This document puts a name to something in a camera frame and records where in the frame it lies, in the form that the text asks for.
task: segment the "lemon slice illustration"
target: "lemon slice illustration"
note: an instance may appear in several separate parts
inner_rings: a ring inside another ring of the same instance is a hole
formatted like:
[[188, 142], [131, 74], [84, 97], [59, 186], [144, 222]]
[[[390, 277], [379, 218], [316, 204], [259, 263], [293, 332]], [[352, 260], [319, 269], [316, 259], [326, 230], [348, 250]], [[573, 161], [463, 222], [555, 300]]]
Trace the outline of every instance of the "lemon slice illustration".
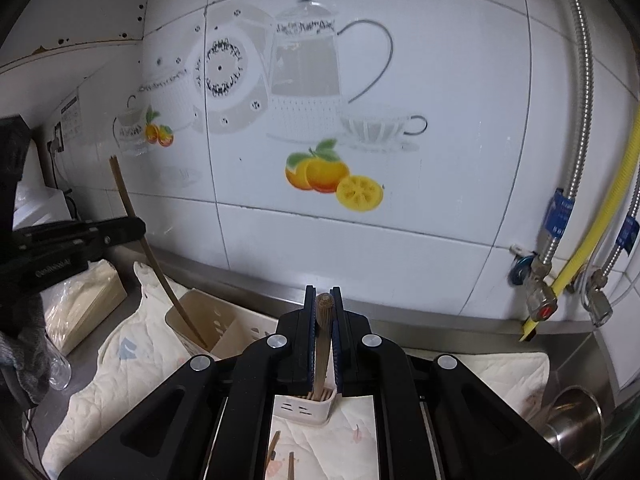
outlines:
[[335, 195], [343, 206], [353, 211], [371, 211], [382, 202], [382, 187], [372, 178], [350, 175], [338, 184]]

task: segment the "yellow gas hose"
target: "yellow gas hose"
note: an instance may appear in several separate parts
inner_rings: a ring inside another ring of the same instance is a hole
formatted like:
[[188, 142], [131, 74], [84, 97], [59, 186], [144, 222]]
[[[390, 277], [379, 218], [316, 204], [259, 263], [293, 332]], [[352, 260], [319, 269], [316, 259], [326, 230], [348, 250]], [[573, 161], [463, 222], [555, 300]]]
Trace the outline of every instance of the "yellow gas hose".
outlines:
[[[638, 156], [640, 155], [640, 105], [636, 111], [636, 118], [634, 120], [633, 129], [629, 135], [629, 140], [626, 144], [625, 154], [622, 157], [622, 161], [618, 167], [616, 178], [611, 184], [607, 196], [604, 202], [598, 210], [593, 224], [589, 228], [587, 235], [580, 246], [575, 250], [571, 259], [565, 264], [565, 266], [558, 274], [558, 277], [554, 280], [551, 287], [553, 288], [556, 296], [560, 296], [564, 288], [571, 282], [574, 276], [578, 273], [582, 265], [587, 261], [587, 258], [591, 255], [591, 252], [596, 247], [598, 240], [604, 233], [605, 229], [611, 222], [611, 219], [615, 215], [616, 211], [620, 207], [620, 203], [626, 195], [626, 190], [631, 183], [631, 179], [634, 176], [634, 171], [638, 165]], [[523, 325], [524, 335], [521, 340], [527, 338], [533, 329], [538, 324], [531, 319]]]

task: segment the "gray cloth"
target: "gray cloth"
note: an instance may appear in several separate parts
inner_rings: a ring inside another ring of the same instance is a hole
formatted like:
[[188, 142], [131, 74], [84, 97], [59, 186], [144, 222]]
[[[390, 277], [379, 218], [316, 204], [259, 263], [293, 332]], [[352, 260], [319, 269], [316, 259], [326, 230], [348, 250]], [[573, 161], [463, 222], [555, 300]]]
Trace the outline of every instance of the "gray cloth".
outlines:
[[[17, 338], [0, 332], [0, 366], [14, 368], [20, 387], [39, 404], [49, 390], [50, 367], [42, 299], [35, 294], [12, 308], [19, 309], [22, 329]], [[2, 375], [0, 385], [6, 386]]]

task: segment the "green leaf illustration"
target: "green leaf illustration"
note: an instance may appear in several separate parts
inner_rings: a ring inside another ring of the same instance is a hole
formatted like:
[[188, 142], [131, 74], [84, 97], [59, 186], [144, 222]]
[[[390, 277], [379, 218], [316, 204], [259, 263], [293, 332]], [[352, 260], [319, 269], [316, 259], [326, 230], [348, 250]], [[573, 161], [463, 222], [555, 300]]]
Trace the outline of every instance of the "green leaf illustration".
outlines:
[[290, 170], [295, 170], [296, 166], [306, 158], [312, 158], [312, 156], [309, 155], [308, 153], [300, 153], [300, 152], [291, 153], [291, 155], [287, 157], [287, 167]]
[[340, 156], [334, 150], [316, 150], [316, 156], [327, 162], [339, 162]]
[[146, 124], [151, 124], [156, 117], [160, 117], [160, 112], [153, 110], [151, 105], [149, 105], [145, 114]]
[[317, 150], [332, 150], [335, 148], [335, 143], [337, 142], [337, 139], [323, 139], [320, 142], [318, 142], [318, 145], [316, 146], [316, 151]]

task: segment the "silver screw head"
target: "silver screw head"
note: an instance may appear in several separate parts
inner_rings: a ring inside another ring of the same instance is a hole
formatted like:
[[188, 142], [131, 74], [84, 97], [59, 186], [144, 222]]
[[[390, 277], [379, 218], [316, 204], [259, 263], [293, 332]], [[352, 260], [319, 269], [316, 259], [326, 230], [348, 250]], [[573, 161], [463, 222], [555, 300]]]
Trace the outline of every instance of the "silver screw head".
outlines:
[[267, 345], [271, 348], [281, 348], [287, 344], [287, 338], [282, 334], [273, 334], [270, 335], [267, 339]]
[[367, 334], [362, 336], [362, 344], [370, 348], [382, 345], [382, 338], [377, 334]]
[[209, 359], [206, 355], [197, 355], [191, 360], [190, 366], [191, 369], [195, 372], [201, 372], [209, 368], [211, 364], [211, 359]]
[[445, 370], [453, 370], [456, 366], [458, 366], [458, 360], [450, 355], [441, 355], [438, 357], [438, 366], [440, 368], [444, 368]]

